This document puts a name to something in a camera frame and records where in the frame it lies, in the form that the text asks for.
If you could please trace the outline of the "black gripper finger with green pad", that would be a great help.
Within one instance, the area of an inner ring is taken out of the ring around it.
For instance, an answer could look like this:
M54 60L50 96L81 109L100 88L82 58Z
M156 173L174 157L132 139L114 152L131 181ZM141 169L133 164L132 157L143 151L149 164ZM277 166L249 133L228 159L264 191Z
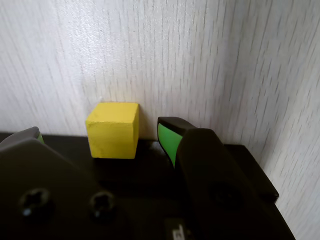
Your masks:
M33 127L0 145L1 239L120 239L110 196L38 135Z
M158 141L170 158L178 189L204 240L283 240L279 193L243 145L226 145L215 132L179 117L157 120Z

